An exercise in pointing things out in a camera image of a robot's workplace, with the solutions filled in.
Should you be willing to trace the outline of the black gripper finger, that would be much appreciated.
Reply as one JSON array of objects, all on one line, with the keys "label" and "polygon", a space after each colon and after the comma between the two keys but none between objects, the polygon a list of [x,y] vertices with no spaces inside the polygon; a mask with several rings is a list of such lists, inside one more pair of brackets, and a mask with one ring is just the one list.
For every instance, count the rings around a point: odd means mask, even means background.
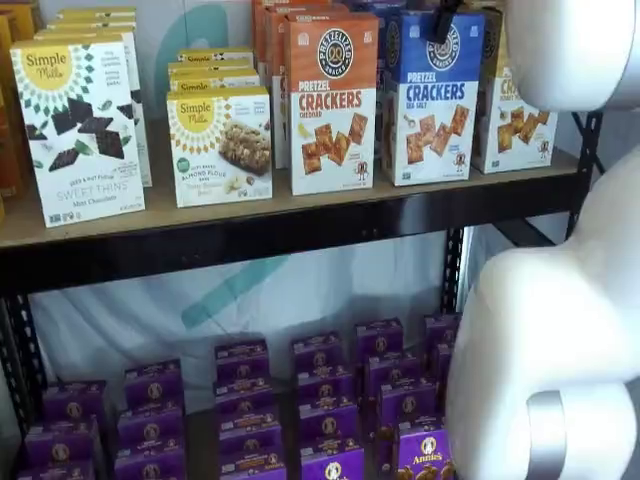
[{"label": "black gripper finger", "polygon": [[460,0],[440,0],[434,9],[434,20],[429,40],[445,43],[451,22],[460,7]]}]

